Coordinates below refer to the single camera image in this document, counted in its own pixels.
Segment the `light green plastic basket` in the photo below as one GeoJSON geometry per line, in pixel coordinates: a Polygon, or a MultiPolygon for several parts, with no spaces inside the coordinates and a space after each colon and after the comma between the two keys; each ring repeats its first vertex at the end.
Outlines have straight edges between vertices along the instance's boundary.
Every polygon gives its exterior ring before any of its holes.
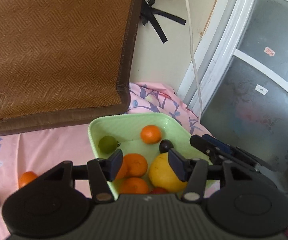
{"type": "Polygon", "coordinates": [[[148,125],[155,125],[161,131],[162,139],[170,140],[177,152],[182,154],[187,159],[199,158],[208,161],[209,165],[212,165],[209,158],[193,148],[190,145],[190,133],[186,131],[175,119],[162,113],[141,113],[141,114],[125,114],[105,116],[93,120],[88,128],[88,136],[91,143],[91,148],[95,158],[107,159],[110,154],[105,154],[100,151],[98,144],[100,140],[105,136],[114,137],[119,143],[119,149],[123,152],[123,155],[137,153],[142,155],[147,163],[147,172],[141,177],[146,181],[149,186],[149,191],[156,187],[163,188],[169,193],[176,193],[181,195],[183,187],[187,183],[174,180],[170,171],[170,167],[166,170],[165,174],[167,179],[161,179],[164,173],[161,171],[153,172],[154,184],[150,181],[150,167],[151,163],[160,155],[159,142],[157,144],[146,144],[141,139],[141,130],[148,125]]]}

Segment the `dark purple plum right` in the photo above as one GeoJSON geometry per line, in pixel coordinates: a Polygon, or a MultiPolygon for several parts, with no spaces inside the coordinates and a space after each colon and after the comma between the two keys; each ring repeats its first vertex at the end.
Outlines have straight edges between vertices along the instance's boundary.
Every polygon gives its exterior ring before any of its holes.
{"type": "Polygon", "coordinates": [[[162,153],[168,153],[168,151],[172,148],[174,148],[173,143],[168,139],[163,139],[159,144],[158,150],[160,154],[162,154],[162,153]]]}

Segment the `green tomato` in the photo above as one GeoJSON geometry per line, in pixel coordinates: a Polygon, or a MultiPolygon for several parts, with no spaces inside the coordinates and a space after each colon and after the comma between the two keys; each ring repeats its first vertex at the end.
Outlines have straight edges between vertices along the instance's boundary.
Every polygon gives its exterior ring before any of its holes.
{"type": "Polygon", "coordinates": [[[115,152],[120,145],[114,137],[108,135],[100,139],[98,148],[104,154],[111,154],[115,152]]]}

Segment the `brown woven seat cushion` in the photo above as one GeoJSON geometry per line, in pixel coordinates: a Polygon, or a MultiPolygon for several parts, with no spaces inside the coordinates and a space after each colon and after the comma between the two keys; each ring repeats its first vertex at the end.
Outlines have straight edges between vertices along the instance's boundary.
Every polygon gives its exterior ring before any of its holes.
{"type": "Polygon", "coordinates": [[[0,136],[122,114],[142,0],[0,0],[0,136]]]}

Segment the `yellow grapefruit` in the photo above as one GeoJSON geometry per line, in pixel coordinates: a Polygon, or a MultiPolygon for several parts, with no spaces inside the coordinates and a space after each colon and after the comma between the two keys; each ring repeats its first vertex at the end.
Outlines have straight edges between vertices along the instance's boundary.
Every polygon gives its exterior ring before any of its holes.
{"type": "Polygon", "coordinates": [[[160,187],[170,193],[183,191],[187,182],[182,182],[176,176],[168,163],[168,153],[159,154],[151,163],[148,177],[154,187],[160,187]]]}

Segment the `orange tomato front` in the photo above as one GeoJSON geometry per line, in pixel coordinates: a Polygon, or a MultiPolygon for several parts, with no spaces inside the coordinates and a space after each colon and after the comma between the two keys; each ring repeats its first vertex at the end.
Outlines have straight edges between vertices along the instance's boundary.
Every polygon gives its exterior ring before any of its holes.
{"type": "Polygon", "coordinates": [[[36,178],[38,178],[38,175],[36,175],[34,172],[32,171],[25,172],[19,177],[18,187],[22,188],[28,185],[30,182],[32,182],[36,178]]]}

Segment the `mandarin orange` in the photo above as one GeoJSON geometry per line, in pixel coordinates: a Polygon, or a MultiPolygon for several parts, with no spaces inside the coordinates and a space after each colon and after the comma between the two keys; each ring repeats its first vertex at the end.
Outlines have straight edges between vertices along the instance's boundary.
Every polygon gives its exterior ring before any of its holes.
{"type": "Polygon", "coordinates": [[[119,189],[120,194],[148,194],[149,186],[145,180],[137,177],[123,181],[119,189]]]}
{"type": "Polygon", "coordinates": [[[130,153],[123,157],[122,166],[117,173],[115,180],[142,177],[146,174],[148,169],[148,162],[145,157],[137,154],[130,153]]]}

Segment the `mandarin orange centre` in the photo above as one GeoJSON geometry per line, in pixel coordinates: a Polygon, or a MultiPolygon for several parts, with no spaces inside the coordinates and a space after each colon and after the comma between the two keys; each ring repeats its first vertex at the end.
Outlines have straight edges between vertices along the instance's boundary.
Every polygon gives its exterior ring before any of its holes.
{"type": "Polygon", "coordinates": [[[148,194],[149,186],[145,180],[137,177],[123,181],[119,189],[120,194],[148,194]]]}

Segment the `white framed glass door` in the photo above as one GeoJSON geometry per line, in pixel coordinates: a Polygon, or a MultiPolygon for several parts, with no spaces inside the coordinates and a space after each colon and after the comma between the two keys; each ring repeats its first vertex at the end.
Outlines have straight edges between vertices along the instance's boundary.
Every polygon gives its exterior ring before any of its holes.
{"type": "Polygon", "coordinates": [[[178,96],[288,192],[288,0],[216,0],[178,96]]]}

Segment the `mandarin orange back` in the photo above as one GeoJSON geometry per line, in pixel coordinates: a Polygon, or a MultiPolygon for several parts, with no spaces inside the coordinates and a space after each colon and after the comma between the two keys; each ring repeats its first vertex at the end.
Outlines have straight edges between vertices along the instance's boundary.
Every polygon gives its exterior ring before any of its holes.
{"type": "Polygon", "coordinates": [[[148,169],[148,162],[145,157],[137,154],[130,153],[123,157],[122,166],[117,173],[115,180],[142,177],[146,174],[148,169]]]}

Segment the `red cherry tomato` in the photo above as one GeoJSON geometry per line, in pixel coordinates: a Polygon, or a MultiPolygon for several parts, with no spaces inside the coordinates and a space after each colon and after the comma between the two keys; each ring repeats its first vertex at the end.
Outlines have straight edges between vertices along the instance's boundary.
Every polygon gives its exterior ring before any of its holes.
{"type": "Polygon", "coordinates": [[[162,187],[155,187],[150,191],[150,194],[167,194],[167,193],[169,192],[162,187]]]}

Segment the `black cushion tie ribbon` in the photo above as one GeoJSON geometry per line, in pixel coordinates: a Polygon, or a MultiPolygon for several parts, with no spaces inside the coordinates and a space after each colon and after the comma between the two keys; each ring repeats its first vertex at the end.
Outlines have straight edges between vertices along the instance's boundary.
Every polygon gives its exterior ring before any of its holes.
{"type": "Polygon", "coordinates": [[[148,0],[148,1],[142,0],[141,1],[140,19],[141,19],[143,26],[145,26],[149,22],[151,23],[151,26],[154,28],[161,42],[164,44],[165,42],[168,41],[168,39],[162,27],[160,26],[158,20],[156,19],[155,15],[162,16],[180,25],[185,25],[187,21],[181,17],[175,16],[168,12],[154,8],[153,7],[154,4],[155,4],[155,0],[148,0]]]}

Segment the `pink deer print cloth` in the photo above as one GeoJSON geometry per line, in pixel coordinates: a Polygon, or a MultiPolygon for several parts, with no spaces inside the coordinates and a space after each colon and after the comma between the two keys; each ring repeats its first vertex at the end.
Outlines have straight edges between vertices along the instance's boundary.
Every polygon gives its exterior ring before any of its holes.
{"type": "MultiPolygon", "coordinates": [[[[171,87],[162,83],[130,83],[129,89],[128,114],[161,112],[190,134],[209,132],[171,87]]],[[[41,175],[64,160],[85,165],[93,158],[87,124],[0,137],[0,204],[18,190],[18,179],[25,172],[41,175]]]]}

